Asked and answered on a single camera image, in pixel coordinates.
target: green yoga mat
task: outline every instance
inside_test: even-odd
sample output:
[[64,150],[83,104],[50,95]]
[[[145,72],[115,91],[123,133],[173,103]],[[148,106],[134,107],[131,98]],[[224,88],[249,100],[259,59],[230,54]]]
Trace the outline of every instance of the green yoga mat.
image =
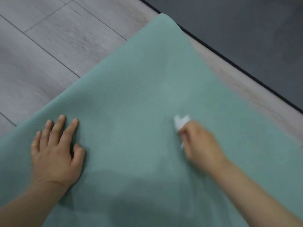
[[303,218],[302,151],[225,87],[168,16],[159,15],[0,144],[0,205],[30,181],[29,146],[47,119],[78,118],[79,181],[45,226],[245,226],[186,161],[173,117],[190,114],[226,155]]

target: person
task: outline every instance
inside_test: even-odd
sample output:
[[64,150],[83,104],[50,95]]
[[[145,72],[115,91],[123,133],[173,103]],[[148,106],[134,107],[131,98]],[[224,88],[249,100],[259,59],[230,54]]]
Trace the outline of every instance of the person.
[[[0,226],[42,226],[68,188],[79,178],[85,151],[74,145],[72,135],[78,125],[74,119],[63,132],[65,116],[53,126],[48,120],[31,146],[32,185],[21,196],[0,210]],[[227,194],[251,227],[303,226],[302,221],[248,178],[222,152],[211,132],[190,121],[179,131],[189,161],[206,172]]]

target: laminate flooring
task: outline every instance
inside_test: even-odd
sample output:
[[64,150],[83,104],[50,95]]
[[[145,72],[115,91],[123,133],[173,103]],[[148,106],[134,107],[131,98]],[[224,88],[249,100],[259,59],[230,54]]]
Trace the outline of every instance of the laminate flooring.
[[[0,0],[0,135],[158,14],[139,0]],[[303,115],[190,38],[213,72],[303,143]]]

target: hand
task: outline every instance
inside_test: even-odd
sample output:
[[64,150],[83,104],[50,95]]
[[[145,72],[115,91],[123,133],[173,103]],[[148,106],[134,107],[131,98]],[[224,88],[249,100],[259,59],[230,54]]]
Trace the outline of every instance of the hand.
[[214,135],[198,122],[188,122],[179,130],[179,134],[187,159],[211,176],[228,162]]
[[32,142],[34,184],[54,182],[67,190],[80,176],[85,151],[76,144],[74,157],[70,154],[71,138],[78,126],[78,120],[74,119],[61,136],[64,123],[64,115],[60,115],[54,126],[48,120],[44,130],[38,131]]

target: black border strip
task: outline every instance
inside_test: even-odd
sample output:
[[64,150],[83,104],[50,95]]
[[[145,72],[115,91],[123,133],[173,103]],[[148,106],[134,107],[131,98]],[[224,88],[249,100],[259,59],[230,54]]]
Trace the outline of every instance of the black border strip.
[[[156,11],[158,14],[161,13],[158,9],[156,9],[155,7],[153,7],[146,0],[140,0],[140,1],[142,1],[144,4],[146,4],[152,10]],[[277,96],[278,98],[282,99],[289,106],[293,107],[298,112],[300,112],[301,114],[303,114],[303,109],[301,109],[301,108],[297,107],[296,105],[294,105],[292,102],[290,102],[289,100],[287,100],[286,98],[284,98],[283,96],[281,96],[279,93],[277,93],[276,91],[274,91],[273,89],[271,89],[267,85],[265,85],[263,82],[259,81],[256,77],[252,76],[247,71],[245,71],[244,69],[242,69],[241,67],[239,67],[238,65],[236,65],[234,62],[232,62],[231,60],[229,60],[228,58],[226,58],[225,56],[223,56],[221,53],[217,52],[212,47],[210,47],[209,45],[207,45],[205,42],[203,42],[202,40],[200,40],[199,38],[197,38],[196,36],[194,36],[193,34],[191,34],[190,32],[188,32],[185,28],[183,28],[179,24],[178,24],[178,26],[181,28],[181,30],[183,32],[185,32],[187,35],[189,35],[190,37],[192,37],[193,39],[195,39],[196,41],[198,41],[204,47],[206,47],[207,49],[209,49],[210,51],[212,51],[214,54],[216,54],[217,56],[219,56],[220,58],[222,58],[223,60],[225,60],[227,63],[229,63],[230,65],[232,65],[236,69],[238,69],[240,72],[243,72],[246,76],[248,76],[249,78],[251,78],[252,80],[254,80],[255,82],[257,82],[258,84],[260,84],[262,87],[264,87],[265,89],[267,89],[268,91],[270,91],[271,93],[273,93],[275,96]]]

